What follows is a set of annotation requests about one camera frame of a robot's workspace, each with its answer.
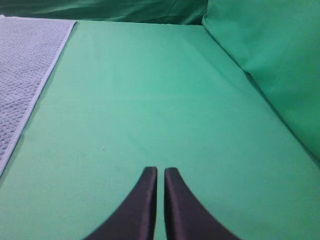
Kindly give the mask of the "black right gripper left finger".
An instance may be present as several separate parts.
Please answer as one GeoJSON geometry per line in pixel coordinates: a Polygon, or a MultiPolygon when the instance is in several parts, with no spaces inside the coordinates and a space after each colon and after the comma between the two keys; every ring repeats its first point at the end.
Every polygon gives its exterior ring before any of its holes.
{"type": "Polygon", "coordinates": [[[157,216],[158,170],[145,167],[124,201],[87,240],[152,240],[157,216]]]}

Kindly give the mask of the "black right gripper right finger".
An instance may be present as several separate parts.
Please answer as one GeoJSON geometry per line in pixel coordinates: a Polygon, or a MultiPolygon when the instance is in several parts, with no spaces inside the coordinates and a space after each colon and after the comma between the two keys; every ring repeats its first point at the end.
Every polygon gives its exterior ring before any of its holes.
{"type": "Polygon", "coordinates": [[[168,240],[237,240],[195,197],[175,167],[164,171],[164,219],[168,240]]]}

